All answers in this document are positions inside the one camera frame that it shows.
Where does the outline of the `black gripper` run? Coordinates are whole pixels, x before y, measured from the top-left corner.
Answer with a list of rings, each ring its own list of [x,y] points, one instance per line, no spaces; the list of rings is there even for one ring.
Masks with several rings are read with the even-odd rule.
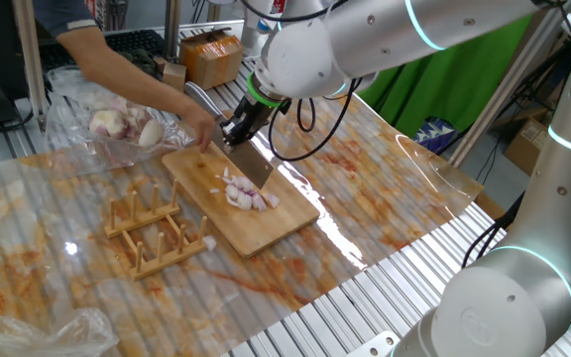
[[[223,142],[230,148],[249,142],[268,123],[268,117],[279,106],[243,96],[235,109],[235,118],[219,124]]]

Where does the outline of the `person's bare hand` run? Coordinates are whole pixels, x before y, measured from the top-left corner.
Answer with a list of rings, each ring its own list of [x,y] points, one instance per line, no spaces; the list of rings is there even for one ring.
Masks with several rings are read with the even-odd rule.
[[[214,129],[214,119],[200,106],[191,104],[184,108],[180,114],[195,133],[195,143],[201,153],[205,153],[211,142],[211,134]]]

